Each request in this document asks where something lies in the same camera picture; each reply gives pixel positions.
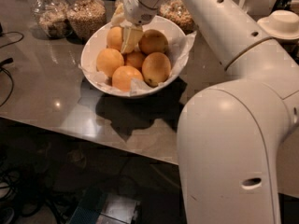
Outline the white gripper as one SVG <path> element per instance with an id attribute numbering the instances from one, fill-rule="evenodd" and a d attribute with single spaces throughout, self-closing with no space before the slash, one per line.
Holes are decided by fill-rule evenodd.
<path id="1" fill-rule="evenodd" d="M 157 0 L 123 0 L 111 18 L 113 26 L 123 28 L 121 53 L 131 53 L 143 36 L 143 28 L 136 25 L 149 24 L 157 13 Z"/>

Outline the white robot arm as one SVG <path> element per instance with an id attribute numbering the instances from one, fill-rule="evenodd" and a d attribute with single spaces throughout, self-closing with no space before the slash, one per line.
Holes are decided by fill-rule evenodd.
<path id="1" fill-rule="evenodd" d="M 198 92 L 178 122 L 188 224 L 281 224 L 279 145 L 297 126 L 299 67 L 232 0 L 182 0 L 230 81 Z M 123 0 L 125 18 L 152 21 L 163 0 Z"/>

